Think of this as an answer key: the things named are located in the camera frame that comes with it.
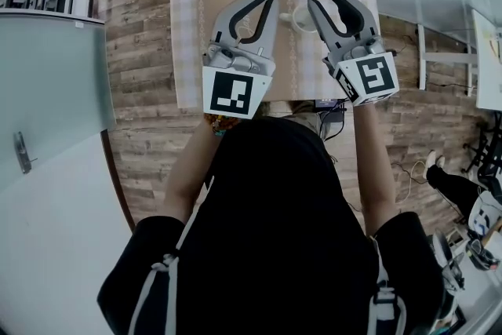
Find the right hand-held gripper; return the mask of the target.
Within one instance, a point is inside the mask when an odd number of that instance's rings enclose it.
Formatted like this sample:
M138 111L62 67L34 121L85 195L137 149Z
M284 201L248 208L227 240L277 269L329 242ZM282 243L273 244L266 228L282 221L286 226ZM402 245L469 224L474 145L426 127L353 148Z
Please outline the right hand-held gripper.
M372 12L359 0L331 2L336 6L344 30L336 25L319 0L307 0L307 8L329 50L323 62L346 98L353 106L362 106L397 93L399 84L393 53L385 50Z

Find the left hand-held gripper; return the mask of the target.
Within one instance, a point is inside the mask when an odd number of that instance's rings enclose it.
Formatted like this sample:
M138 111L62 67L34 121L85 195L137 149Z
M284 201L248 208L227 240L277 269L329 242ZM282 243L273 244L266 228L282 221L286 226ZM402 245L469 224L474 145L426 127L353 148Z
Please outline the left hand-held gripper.
M261 9L254 34L238 25ZM234 0L218 14L213 41L203 55L202 99L206 114L252 118L271 87L278 0Z

